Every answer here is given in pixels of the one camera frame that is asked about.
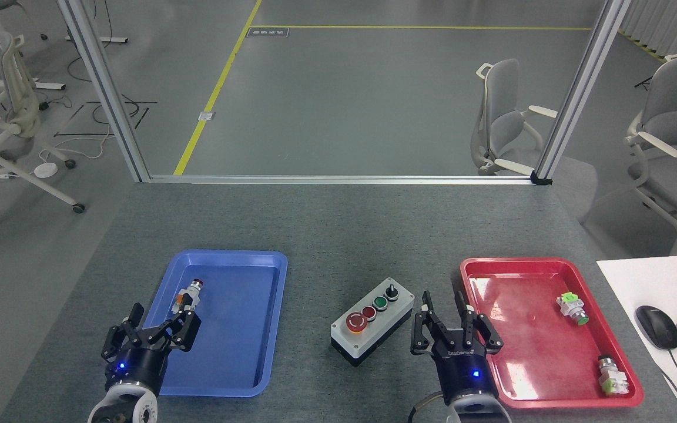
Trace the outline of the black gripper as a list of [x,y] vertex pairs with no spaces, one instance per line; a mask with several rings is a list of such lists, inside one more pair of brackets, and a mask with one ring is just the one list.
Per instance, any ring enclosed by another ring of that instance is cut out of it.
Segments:
[[[161,343],[161,349],[137,347],[142,345],[137,327],[145,312],[140,303],[133,305],[129,315],[119,325],[110,327],[101,356],[104,360],[118,357],[105,367],[106,391],[117,384],[139,383],[155,396],[159,395],[166,375],[169,349],[190,351],[202,323],[191,309],[193,298],[190,294],[177,296],[177,299],[181,299],[178,312],[150,332],[150,344]],[[125,339],[129,340],[132,348],[120,350]]]
[[[410,342],[410,353],[414,355],[432,354],[433,344],[443,343],[444,347],[433,348],[433,361],[446,406],[469,394],[496,396],[496,385],[486,354],[498,354],[504,345],[489,318],[477,313],[468,304],[463,291],[455,292],[455,303],[460,316],[462,347],[465,351],[448,350],[451,348],[451,335],[448,327],[437,317],[429,291],[423,292],[421,311],[414,315]],[[424,328],[429,331],[433,343],[425,337]]]

